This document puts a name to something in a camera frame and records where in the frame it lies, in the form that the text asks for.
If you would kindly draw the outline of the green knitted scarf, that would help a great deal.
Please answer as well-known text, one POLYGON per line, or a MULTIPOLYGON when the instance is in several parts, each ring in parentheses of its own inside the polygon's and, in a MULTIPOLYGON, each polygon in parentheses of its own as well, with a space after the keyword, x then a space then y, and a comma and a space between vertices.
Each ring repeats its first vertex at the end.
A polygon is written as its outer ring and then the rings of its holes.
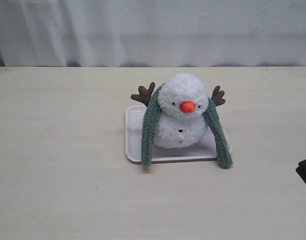
MULTIPOLYGON (((226 139, 224 137, 224 132, 216 107, 207 111, 206 120, 209 124, 207 129, 211 130, 215 138, 217 161, 222 167, 228 168, 232 165, 233 162, 229 153, 226 139)), ((146 167, 151 165, 152 152, 153 148, 150 150, 143 150, 141 147, 141 163, 146 167)))

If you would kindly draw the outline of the white plush snowman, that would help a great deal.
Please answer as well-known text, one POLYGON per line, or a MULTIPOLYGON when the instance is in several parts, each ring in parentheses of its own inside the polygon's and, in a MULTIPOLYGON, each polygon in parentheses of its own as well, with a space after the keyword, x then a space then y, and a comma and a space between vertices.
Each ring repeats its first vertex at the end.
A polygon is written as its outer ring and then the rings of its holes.
POLYGON ((206 113, 223 105, 225 92, 215 86, 208 93, 204 83, 191 73, 177 73, 159 87, 139 86, 131 99, 146 106, 142 121, 142 148, 175 149, 196 144, 205 134, 206 113))

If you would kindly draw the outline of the white rectangular plastic tray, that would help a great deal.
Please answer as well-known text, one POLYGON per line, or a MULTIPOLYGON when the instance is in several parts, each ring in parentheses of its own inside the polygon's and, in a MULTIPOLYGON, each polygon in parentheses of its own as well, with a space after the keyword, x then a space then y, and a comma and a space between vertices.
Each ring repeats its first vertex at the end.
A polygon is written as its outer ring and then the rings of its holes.
MULTIPOLYGON (((125 111, 125 154, 135 164, 141 164, 142 120, 146 107, 132 105, 125 111)), ((189 147, 162 148, 154 147, 152 163, 178 163, 196 161, 214 161, 216 144, 211 130, 206 130, 201 140, 189 147)))

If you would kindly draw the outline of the white backdrop curtain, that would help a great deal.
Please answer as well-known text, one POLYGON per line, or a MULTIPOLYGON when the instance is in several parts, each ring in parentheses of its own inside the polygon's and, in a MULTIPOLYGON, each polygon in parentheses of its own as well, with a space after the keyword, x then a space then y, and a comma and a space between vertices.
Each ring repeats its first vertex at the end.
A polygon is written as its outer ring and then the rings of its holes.
POLYGON ((306 0, 0 0, 0 66, 306 66, 306 0))

